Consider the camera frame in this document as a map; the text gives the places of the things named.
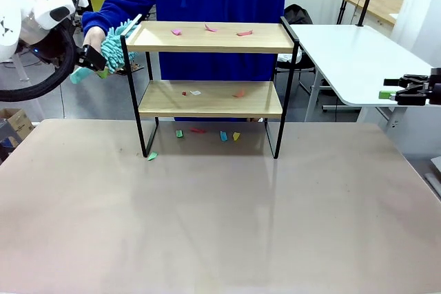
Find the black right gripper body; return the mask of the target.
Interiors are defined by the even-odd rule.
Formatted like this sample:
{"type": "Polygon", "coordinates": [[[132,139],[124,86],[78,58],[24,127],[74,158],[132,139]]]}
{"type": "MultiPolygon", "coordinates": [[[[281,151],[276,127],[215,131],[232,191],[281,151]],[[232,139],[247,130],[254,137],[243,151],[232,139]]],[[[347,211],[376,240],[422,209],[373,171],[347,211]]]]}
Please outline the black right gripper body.
{"type": "Polygon", "coordinates": [[[441,68],[432,68],[429,77],[427,99],[431,105],[441,105],[441,68]]]}

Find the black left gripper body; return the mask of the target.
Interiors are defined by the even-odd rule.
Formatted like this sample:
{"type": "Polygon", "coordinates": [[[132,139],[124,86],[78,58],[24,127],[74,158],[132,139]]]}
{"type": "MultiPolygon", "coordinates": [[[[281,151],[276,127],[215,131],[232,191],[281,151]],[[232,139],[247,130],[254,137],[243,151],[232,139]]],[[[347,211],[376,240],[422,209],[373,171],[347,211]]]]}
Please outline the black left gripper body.
{"type": "Polygon", "coordinates": [[[77,65],[91,70],[104,70],[106,59],[91,45],[84,45],[82,48],[77,48],[77,65]]]}

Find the person's right hand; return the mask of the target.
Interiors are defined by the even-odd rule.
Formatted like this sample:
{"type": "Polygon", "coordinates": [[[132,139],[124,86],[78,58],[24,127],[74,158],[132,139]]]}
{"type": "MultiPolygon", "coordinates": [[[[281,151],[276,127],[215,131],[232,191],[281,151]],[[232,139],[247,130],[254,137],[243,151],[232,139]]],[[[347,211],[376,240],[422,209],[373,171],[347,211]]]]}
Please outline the person's right hand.
{"type": "Polygon", "coordinates": [[[105,32],[98,26],[90,28],[85,37],[83,44],[93,47],[98,53],[101,53],[101,44],[105,40],[105,32]]]}

